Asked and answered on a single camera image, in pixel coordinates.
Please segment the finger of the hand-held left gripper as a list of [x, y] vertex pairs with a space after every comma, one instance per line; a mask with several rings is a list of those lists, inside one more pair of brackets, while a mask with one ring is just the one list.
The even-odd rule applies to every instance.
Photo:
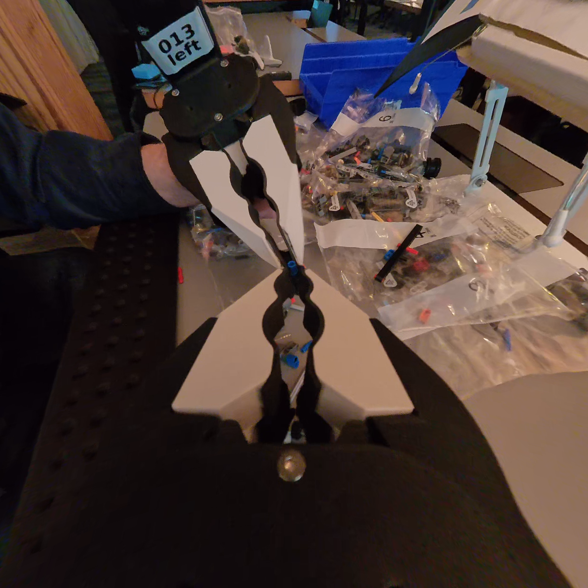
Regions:
[[202, 151], [190, 161], [210, 204], [211, 214], [261, 259], [283, 269], [283, 240], [273, 219], [262, 219], [253, 202], [241, 194], [242, 176], [225, 151]]
[[304, 264], [305, 231], [296, 162], [292, 162], [270, 115], [253, 121], [241, 140], [247, 161], [263, 176], [263, 194], [275, 208], [276, 227], [292, 261]]

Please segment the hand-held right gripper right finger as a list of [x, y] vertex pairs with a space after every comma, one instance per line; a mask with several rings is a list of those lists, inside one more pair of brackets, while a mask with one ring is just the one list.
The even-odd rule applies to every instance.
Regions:
[[299, 392], [310, 443], [328, 443], [351, 421], [410, 415], [414, 405], [369, 316], [312, 270], [299, 275], [311, 336]]

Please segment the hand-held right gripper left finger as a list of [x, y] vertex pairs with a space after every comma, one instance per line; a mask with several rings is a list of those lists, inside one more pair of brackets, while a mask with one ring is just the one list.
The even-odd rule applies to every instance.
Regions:
[[275, 339], [287, 297], [288, 277], [275, 270], [217, 316], [172, 402], [176, 413], [234, 420], [261, 443], [283, 443], [288, 388]]

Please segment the person's left forearm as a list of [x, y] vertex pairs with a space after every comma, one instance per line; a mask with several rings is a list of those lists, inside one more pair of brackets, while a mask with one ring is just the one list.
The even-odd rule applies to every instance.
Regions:
[[32, 229], [88, 228], [172, 212], [143, 169], [143, 132], [102, 141], [27, 128], [1, 105], [1, 217]]

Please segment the large bag dark lego pieces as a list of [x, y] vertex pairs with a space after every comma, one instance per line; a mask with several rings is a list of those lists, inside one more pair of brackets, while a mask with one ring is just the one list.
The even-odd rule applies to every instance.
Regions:
[[330, 128], [312, 129], [299, 155], [308, 217], [431, 222], [459, 207], [437, 178], [422, 176], [440, 103], [428, 83], [419, 84], [398, 100], [357, 89]]

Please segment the black lego beam red pins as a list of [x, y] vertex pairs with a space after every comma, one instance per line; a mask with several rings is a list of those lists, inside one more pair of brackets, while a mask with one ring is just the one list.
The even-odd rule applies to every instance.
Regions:
[[400, 258], [404, 255], [407, 248], [410, 247], [413, 241], [420, 235], [422, 229], [423, 226], [421, 224], [415, 224], [415, 226], [410, 230], [408, 235], [394, 250], [393, 254], [389, 255], [386, 258], [386, 262], [383, 265], [383, 267], [378, 271], [376, 275], [374, 275], [374, 280], [376, 282], [384, 282], [386, 277], [391, 273], [393, 268], [396, 266], [397, 262], [400, 261]]

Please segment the person's left hand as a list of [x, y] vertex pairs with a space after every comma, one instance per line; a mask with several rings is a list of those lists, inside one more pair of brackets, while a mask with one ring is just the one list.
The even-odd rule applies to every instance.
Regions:
[[199, 201], [174, 175], [163, 143], [141, 147], [143, 170], [157, 194], [175, 208], [191, 208]]

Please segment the small white stand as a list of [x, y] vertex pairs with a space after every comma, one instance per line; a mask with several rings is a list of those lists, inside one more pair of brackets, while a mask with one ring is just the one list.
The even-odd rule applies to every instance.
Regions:
[[259, 51], [259, 55], [261, 57], [261, 61], [263, 63], [262, 69], [264, 69], [265, 67], [269, 67], [269, 68], [278, 68], [281, 67], [283, 62], [280, 59], [277, 59], [274, 55], [273, 55], [273, 49], [271, 46], [271, 41], [268, 35], [264, 35], [264, 37], [262, 38], [259, 47], [258, 47]]

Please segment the black office chair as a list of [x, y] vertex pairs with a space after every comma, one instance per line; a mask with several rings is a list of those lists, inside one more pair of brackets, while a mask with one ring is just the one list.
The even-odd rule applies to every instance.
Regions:
[[68, 1], [68, 4], [105, 63], [124, 130], [134, 131], [132, 68], [139, 63], [135, 46], [137, 31], [133, 26], [136, 1]]

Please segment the dark perforated board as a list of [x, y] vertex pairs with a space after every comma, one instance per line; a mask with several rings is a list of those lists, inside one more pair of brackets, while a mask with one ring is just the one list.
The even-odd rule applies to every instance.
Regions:
[[1, 568], [1, 587], [199, 587], [206, 533], [182, 512], [205, 425], [172, 413], [179, 214], [108, 224]]

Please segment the pile of clear plastic bags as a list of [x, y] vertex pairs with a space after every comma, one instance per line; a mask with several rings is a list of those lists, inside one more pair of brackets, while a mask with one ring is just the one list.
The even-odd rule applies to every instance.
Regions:
[[[315, 220], [330, 283], [461, 396], [527, 375], [587, 371], [587, 256], [493, 185], [437, 179], [459, 207], [431, 222]], [[421, 224], [383, 283], [374, 275]]]

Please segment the blue plastic bin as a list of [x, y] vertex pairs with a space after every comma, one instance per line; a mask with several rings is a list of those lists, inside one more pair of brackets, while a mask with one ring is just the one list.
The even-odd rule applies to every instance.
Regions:
[[[307, 110], [330, 127], [353, 92], [357, 89], [368, 93], [378, 91], [414, 45], [405, 38], [306, 45], [299, 80]], [[419, 71], [422, 71], [419, 88], [428, 83], [444, 112], [467, 66], [459, 61], [455, 52], [447, 53], [424, 69], [409, 70], [383, 92], [383, 97], [387, 100], [405, 98]]]

